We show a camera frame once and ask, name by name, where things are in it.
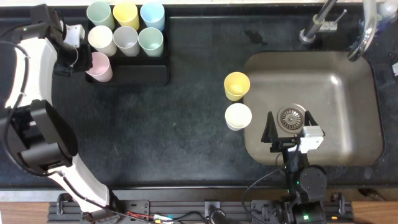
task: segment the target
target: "plastic cup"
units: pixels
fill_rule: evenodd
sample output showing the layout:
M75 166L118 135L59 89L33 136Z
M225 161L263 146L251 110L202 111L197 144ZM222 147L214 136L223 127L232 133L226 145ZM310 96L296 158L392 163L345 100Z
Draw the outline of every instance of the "plastic cup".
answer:
M87 74L99 82L107 82L112 78L112 68L109 58L101 52L93 52L93 67L86 71Z
M230 73L224 80L224 89L229 100L238 101L249 91L250 80L241 72Z
M88 33L88 43L97 51L112 56L116 53L117 48L113 42L113 33L106 26L96 26Z
M96 26L107 26L114 29L114 20L111 6L106 2L94 2L89 5L86 11L88 19Z
M138 35L139 45L150 57L160 57L163 54L163 34L156 28L145 28Z
M137 6L133 2L120 2L113 8L113 16L121 26L139 29L139 16Z
M149 2L141 7L140 14L147 27L164 30L164 7L158 2Z
M137 56L139 53L138 33L132 27L117 28L113 34L113 42L127 56Z
M232 131L239 131L251 122L251 111L248 106L242 103L234 103L225 111L226 125Z

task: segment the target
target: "black tray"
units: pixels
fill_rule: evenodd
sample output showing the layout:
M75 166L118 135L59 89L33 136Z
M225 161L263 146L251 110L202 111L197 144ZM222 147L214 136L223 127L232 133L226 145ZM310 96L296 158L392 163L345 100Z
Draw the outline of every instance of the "black tray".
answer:
M167 40L168 19L165 15L165 28L163 33L164 50L160 57L148 57L141 48L140 52L135 57L125 56L120 49L109 57L111 63L113 76L108 82L99 82L91 75L86 73L86 81L96 85L166 85L170 79L169 72L169 43ZM115 28L113 32L120 27L117 20L114 20ZM94 27L92 23L88 26L88 32ZM140 33L147 26L140 17L140 26L138 33Z

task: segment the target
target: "blue cup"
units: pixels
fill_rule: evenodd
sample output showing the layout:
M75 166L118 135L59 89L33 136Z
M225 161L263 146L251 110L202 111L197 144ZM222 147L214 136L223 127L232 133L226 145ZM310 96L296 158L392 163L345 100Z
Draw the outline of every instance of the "blue cup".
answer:
M165 11L161 3L149 2L143 5L140 14L147 27L164 30Z

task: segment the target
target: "yellow cup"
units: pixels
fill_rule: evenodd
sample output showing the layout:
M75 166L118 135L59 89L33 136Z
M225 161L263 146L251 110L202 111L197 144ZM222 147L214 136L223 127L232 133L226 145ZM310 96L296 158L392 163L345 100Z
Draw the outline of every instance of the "yellow cup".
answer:
M238 101L249 91L250 80L241 72L233 72L225 78L224 89L229 100Z
M133 2L125 1L117 3L113 8L113 16L121 26L129 26L138 30L138 9Z

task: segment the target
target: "black countertop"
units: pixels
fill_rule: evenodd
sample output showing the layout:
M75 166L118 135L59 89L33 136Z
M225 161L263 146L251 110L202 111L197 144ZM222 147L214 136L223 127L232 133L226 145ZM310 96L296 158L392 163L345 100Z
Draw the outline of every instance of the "black countertop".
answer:
M86 82L83 72L55 75L53 105L73 128L84 163L111 189L245 186L275 167L253 160L244 147L243 131L227 128L224 112L232 102L225 97L223 80L231 72L244 72L245 61L256 52L347 51L359 34L361 5L335 7L330 20L349 9L338 31L302 45L299 31L319 8L168 6L168 85L96 86ZM61 11L68 24L87 26L84 8ZM29 20L26 8L3 8L0 15L0 32ZM396 40L397 23L375 37L365 54L374 68L385 150L371 166L325 167L329 187L398 184L398 84L389 63ZM8 57L0 54L1 68ZM8 68L0 70L0 105L9 96L12 80ZM284 176L275 174L262 185L285 187ZM19 170L0 150L0 189L58 188L49 179Z

